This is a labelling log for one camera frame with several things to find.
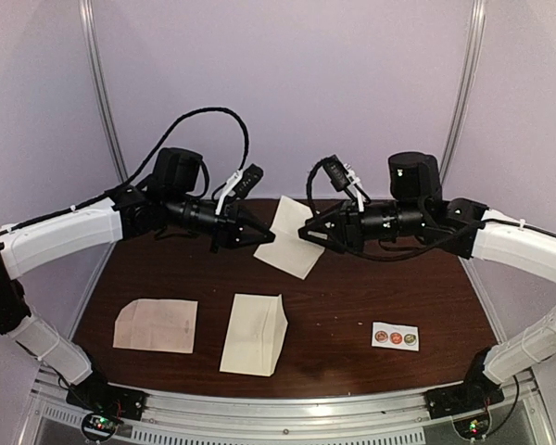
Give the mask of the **lined paper letter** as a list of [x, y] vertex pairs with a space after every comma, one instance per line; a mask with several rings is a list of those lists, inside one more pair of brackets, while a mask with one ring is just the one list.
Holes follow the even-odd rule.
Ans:
[[324, 253], [324, 247], [303, 240], [298, 235], [298, 230], [310, 217], [308, 206], [281, 196], [271, 225], [275, 238], [269, 244], [260, 245], [254, 257], [279, 271], [305, 280]]

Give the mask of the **cream paper envelope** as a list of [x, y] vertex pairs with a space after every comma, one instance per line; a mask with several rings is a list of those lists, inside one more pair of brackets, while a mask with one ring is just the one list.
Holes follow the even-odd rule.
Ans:
[[220, 371], [272, 376], [283, 349], [287, 327], [282, 295], [235, 294]]

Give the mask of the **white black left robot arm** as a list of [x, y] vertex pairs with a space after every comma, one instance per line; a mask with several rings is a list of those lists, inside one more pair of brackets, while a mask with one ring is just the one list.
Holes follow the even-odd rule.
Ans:
[[153, 171], [137, 186], [122, 185], [51, 216], [0, 227], [0, 335], [6, 335], [68, 383], [73, 401], [96, 412], [108, 410], [118, 391], [77, 345], [61, 337], [25, 302], [19, 279], [25, 273], [100, 245], [154, 233], [171, 226], [182, 237], [207, 235], [211, 251], [271, 243], [275, 235], [247, 209], [235, 205], [260, 181], [256, 165], [234, 173], [218, 201], [193, 196], [198, 176], [208, 174], [196, 152], [166, 147]]

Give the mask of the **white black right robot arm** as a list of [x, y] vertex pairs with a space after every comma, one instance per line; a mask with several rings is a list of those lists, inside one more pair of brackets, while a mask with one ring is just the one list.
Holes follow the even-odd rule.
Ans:
[[[436, 157], [401, 152], [388, 159], [391, 197], [372, 200], [337, 156], [310, 170], [311, 216], [301, 239], [374, 262], [397, 262], [440, 249], [466, 260], [492, 261], [556, 284], [556, 234], [467, 198], [445, 200]], [[457, 388], [472, 410], [493, 390], [556, 354], [556, 306], [514, 338], [474, 356]]]

